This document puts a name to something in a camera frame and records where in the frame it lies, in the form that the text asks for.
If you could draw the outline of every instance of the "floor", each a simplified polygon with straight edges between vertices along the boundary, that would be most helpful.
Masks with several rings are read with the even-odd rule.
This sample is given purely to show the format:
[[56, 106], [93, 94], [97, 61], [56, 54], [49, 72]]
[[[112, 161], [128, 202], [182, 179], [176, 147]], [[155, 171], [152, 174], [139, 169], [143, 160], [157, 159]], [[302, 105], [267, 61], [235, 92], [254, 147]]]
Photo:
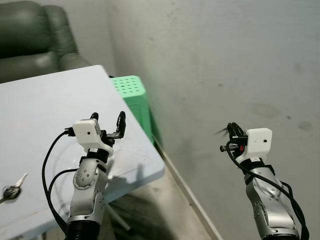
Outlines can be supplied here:
[[[211, 240], [168, 169], [163, 178], [110, 205], [133, 228], [129, 234], [111, 219], [116, 240]], [[108, 218], [104, 220], [100, 239], [112, 240], [106, 233]], [[63, 240], [64, 237], [59, 228], [54, 228], [42, 239]]]

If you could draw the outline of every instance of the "table top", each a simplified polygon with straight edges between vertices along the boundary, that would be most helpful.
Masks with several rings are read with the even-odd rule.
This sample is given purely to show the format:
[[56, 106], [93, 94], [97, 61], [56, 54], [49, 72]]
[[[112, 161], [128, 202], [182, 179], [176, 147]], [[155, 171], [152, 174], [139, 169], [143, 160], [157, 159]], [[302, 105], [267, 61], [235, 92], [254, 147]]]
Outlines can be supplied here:
[[[20, 196], [0, 204], [0, 239], [33, 238], [56, 226], [42, 186], [41, 169], [55, 138], [93, 112], [99, 113], [102, 130], [116, 130], [120, 111], [126, 113], [126, 131], [117, 139], [106, 201], [163, 176], [164, 162], [143, 129], [115, 90], [102, 66], [69, 71], [0, 84], [0, 188], [16, 184], [26, 172]], [[63, 136], [52, 150], [46, 181], [58, 172], [79, 167], [83, 148], [75, 137]], [[68, 218], [73, 195], [74, 172], [60, 176], [52, 189], [52, 202], [58, 213]]]

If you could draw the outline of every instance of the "black cable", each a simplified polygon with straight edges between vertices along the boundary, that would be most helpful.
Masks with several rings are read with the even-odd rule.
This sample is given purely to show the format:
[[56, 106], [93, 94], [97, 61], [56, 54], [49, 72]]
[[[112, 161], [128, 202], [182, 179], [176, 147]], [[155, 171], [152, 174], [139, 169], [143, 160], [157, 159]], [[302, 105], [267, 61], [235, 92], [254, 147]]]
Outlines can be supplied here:
[[249, 174], [250, 176], [260, 179], [268, 184], [270, 184], [271, 186], [275, 187], [276, 189], [278, 189], [280, 192], [282, 192], [291, 202], [292, 204], [292, 208], [295, 209], [294, 212], [298, 212], [297, 218], [301, 224], [301, 240], [308, 240], [309, 239], [309, 230], [306, 226], [306, 221], [305, 221], [305, 216], [304, 213], [302, 212], [299, 204], [296, 202], [296, 200], [286, 191], [284, 190], [282, 187], [280, 187], [278, 184], [274, 183], [273, 181], [258, 175], [252, 171], [249, 171], [248, 169], [246, 169], [245, 167], [243, 167], [242, 165], [240, 165], [237, 160], [234, 158], [234, 156], [232, 155], [231, 151], [230, 151], [230, 147], [229, 145], [232, 143], [232, 141], [228, 141], [226, 144], [226, 151], [229, 155], [229, 157], [231, 158], [232, 162], [238, 167], [240, 168], [244, 173]]
[[244, 131], [242, 130], [242, 128], [238, 124], [233, 122], [232, 125], [237, 131], [237, 136], [243, 136], [244, 135]]
[[66, 222], [63, 220], [63, 218], [59, 215], [59, 213], [57, 213], [57, 211], [55, 210], [55, 207], [53, 206], [52, 204], [52, 201], [51, 201], [51, 191], [52, 191], [52, 188], [55, 184], [55, 181], [57, 180], [57, 178], [62, 175], [62, 174], [65, 174], [65, 173], [70, 173], [70, 172], [75, 172], [77, 171], [78, 169], [77, 168], [73, 168], [73, 169], [67, 169], [67, 170], [63, 170], [61, 172], [59, 172], [57, 175], [54, 176], [54, 178], [52, 179], [50, 185], [49, 185], [49, 189], [48, 189], [48, 205], [49, 205], [49, 208], [53, 214], [53, 216], [55, 216], [55, 220], [57, 221], [57, 223], [61, 223], [62, 227], [60, 226], [60, 228], [62, 229], [62, 231], [64, 233], [66, 233], [66, 230], [67, 230], [67, 224]]
[[[290, 196], [293, 198], [293, 197], [294, 197], [294, 192], [292, 191], [292, 187], [291, 187], [288, 183], [286, 183], [286, 182], [284, 182], [284, 181], [280, 181], [280, 182], [282, 183], [282, 185], [284, 185], [284, 186], [286, 186], [286, 187], [288, 188], [289, 194], [290, 194]], [[299, 216], [299, 213], [296, 211], [296, 208], [293, 206], [293, 203], [292, 203], [292, 202], [291, 202], [291, 205], [292, 205], [292, 209], [293, 209], [295, 215], [297, 216], [297, 218], [298, 218], [298, 219], [301, 218], [301, 217]]]
[[[46, 200], [49, 202], [49, 198], [48, 198], [48, 188], [47, 188], [47, 183], [46, 183], [46, 164], [47, 164], [47, 161], [48, 161], [48, 158], [50, 156], [50, 153], [52, 151], [52, 149], [54, 148], [55, 144], [57, 143], [57, 141], [63, 136], [63, 135], [66, 135], [68, 134], [68, 131], [64, 131], [62, 132], [59, 136], [56, 137], [56, 139], [53, 141], [53, 143], [51, 144], [45, 158], [44, 158], [44, 161], [43, 161], [43, 164], [42, 164], [42, 171], [41, 171], [41, 175], [42, 175], [42, 185], [43, 185], [43, 189], [44, 189], [44, 194], [45, 194], [45, 197], [46, 197]], [[53, 217], [54, 219], [56, 220], [56, 222], [58, 223], [59, 227], [65, 232], [66, 228], [67, 228], [67, 224], [65, 221], [61, 221], [59, 219], [59, 214], [54, 210], [54, 209], [51, 209], [51, 212], [53, 214]]]

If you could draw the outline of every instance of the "key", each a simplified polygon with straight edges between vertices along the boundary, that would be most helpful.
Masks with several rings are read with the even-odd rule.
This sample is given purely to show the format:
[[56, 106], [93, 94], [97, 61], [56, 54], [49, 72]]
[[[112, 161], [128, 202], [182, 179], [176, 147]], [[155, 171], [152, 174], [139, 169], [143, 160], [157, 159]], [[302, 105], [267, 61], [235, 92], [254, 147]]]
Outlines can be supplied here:
[[22, 183], [24, 182], [26, 176], [28, 175], [28, 173], [26, 172], [19, 180], [18, 182], [13, 185], [8, 187], [7, 189], [4, 190], [3, 192], [3, 198], [0, 199], [0, 204], [3, 203], [6, 200], [13, 200], [16, 199], [20, 193], [21, 193], [21, 188], [20, 186], [22, 185]]

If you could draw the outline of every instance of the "green plastic stool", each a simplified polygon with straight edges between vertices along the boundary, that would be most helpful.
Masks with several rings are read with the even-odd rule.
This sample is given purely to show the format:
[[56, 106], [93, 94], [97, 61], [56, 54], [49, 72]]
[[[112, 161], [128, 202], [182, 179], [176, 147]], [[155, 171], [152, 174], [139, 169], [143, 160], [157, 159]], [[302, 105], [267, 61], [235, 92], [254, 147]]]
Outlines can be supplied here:
[[140, 123], [145, 134], [154, 143], [151, 131], [147, 92], [138, 76], [110, 78], [115, 89], [120, 93], [131, 112]]

